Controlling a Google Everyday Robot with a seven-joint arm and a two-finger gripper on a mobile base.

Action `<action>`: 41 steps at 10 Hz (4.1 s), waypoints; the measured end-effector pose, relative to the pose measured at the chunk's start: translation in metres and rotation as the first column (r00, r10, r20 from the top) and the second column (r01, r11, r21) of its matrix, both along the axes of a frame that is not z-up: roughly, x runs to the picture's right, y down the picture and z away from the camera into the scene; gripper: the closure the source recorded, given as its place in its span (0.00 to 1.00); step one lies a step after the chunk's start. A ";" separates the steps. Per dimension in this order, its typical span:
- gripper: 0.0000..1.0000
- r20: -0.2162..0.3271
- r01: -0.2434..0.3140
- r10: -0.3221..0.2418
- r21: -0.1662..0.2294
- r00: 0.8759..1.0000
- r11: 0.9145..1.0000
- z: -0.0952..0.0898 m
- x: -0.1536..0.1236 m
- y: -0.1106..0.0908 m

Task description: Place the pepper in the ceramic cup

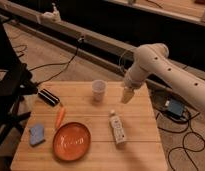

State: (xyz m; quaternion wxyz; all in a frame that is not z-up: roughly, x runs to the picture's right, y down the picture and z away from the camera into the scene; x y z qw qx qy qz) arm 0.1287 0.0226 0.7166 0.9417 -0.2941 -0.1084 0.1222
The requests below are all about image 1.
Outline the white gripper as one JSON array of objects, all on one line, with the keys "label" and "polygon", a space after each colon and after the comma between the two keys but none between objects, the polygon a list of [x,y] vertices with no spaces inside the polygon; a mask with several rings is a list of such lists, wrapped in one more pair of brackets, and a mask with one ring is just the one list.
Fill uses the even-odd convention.
[{"label": "white gripper", "polygon": [[126,104],[134,96],[133,89],[139,89],[146,79],[146,72],[142,69],[129,69],[123,79],[124,88],[122,92],[121,102]]}]

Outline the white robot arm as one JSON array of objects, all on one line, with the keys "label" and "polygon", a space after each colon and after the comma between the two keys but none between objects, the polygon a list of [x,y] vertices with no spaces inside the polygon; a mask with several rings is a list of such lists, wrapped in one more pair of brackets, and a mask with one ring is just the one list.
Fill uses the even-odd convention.
[{"label": "white robot arm", "polygon": [[128,103],[135,90],[154,74],[205,116],[205,81],[169,62],[168,55],[168,47],[163,43],[137,47],[134,62],[123,79],[121,102]]}]

